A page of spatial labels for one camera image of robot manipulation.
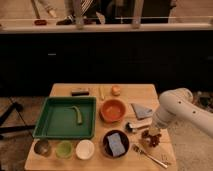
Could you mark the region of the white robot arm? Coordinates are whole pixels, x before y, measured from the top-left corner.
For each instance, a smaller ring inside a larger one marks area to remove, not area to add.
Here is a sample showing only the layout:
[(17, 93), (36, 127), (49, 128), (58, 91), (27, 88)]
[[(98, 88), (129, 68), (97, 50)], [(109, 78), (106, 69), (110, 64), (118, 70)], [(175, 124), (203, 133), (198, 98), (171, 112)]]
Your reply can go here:
[(180, 117), (213, 137), (213, 113), (197, 107), (192, 101), (193, 94), (187, 88), (178, 88), (161, 93), (159, 106), (152, 116), (149, 134), (156, 136), (161, 129), (166, 129), (175, 117)]

